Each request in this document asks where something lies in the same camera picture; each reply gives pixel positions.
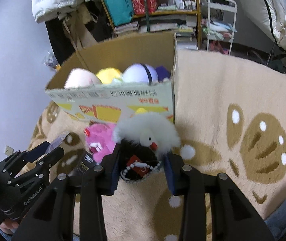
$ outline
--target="white rolling cart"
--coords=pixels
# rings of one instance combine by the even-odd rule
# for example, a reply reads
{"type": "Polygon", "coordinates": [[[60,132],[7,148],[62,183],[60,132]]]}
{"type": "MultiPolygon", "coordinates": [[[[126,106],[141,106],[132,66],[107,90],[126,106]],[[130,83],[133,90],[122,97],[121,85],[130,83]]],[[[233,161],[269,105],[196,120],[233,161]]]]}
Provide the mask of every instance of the white rolling cart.
{"type": "MultiPolygon", "coordinates": [[[[233,1],[233,0],[224,0],[224,1],[228,1],[228,2],[229,2],[229,5],[224,5],[224,4],[220,4],[220,3],[214,3],[214,2],[211,1],[211,0],[207,0],[207,5],[208,5],[208,29],[210,29],[210,25],[211,25],[211,21],[210,21],[211,8],[234,13],[232,36],[231,36],[231,38],[227,41],[227,42],[230,43],[230,49],[229,49],[229,51],[228,51],[228,54],[230,55],[231,49],[232,49],[232,43],[233,43],[233,39],[234,39],[234,30],[235,30],[235,21],[236,21],[237,6],[236,6],[236,2],[233,1]]],[[[211,40],[211,41],[220,41],[220,40],[218,40],[215,35],[210,35],[210,34],[208,34],[208,33],[207,33],[206,35],[207,35],[207,46],[206,46],[206,50],[208,51],[208,50],[209,50],[210,40],[211,40]]]]}

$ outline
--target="teal bag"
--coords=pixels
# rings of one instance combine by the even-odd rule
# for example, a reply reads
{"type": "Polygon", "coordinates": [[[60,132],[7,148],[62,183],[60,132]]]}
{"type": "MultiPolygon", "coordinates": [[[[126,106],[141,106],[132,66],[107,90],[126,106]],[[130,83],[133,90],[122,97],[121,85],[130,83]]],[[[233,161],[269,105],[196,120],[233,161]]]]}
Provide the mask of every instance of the teal bag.
{"type": "Polygon", "coordinates": [[[131,22],[134,14],[132,0],[104,0],[115,26],[131,22]]]}

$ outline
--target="human hand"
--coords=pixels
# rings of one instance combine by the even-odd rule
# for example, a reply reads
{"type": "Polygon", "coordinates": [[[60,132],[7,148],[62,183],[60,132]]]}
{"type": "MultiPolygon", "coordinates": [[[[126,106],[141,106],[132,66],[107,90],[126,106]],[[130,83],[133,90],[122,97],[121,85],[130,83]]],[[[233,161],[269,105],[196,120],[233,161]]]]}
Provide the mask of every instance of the human hand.
{"type": "Polygon", "coordinates": [[[11,219],[5,219],[5,221],[1,223],[0,229],[4,233],[12,235],[13,234],[12,229],[16,229],[18,228],[18,226],[19,224],[16,221],[13,221],[11,219]]]}

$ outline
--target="electrical outlet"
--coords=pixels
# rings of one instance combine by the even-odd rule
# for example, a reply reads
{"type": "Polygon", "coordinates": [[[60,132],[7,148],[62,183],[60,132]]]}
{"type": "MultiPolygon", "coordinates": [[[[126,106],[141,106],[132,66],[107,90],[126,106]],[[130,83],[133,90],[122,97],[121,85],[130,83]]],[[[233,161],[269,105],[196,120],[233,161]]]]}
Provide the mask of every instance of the electrical outlet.
{"type": "Polygon", "coordinates": [[[14,149],[6,145],[5,155],[10,156],[14,153],[14,149]]]}

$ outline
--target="black strap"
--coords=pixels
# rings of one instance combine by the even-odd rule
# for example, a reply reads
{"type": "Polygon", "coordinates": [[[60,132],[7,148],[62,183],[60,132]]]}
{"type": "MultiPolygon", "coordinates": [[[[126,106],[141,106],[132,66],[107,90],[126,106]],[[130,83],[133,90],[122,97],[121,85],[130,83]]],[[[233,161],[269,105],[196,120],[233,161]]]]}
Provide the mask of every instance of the black strap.
{"type": "Polygon", "coordinates": [[[152,75],[151,75],[150,71],[148,70],[148,68],[145,64],[141,63],[141,65],[144,67],[144,69],[146,71],[149,84],[152,84],[152,75]]]}
{"type": "Polygon", "coordinates": [[[270,20],[270,30],[271,30],[271,34],[272,34],[272,37],[274,38],[274,41],[275,41],[275,43],[276,43],[276,45],[277,45],[278,42],[277,42],[277,39],[275,38],[274,33],[273,33],[272,16],[271,16],[270,7],[269,7],[269,5],[268,5],[267,0],[264,0],[264,3],[265,3],[265,6],[266,6],[266,9],[268,10],[268,15],[269,15],[269,20],[270,20]]]}

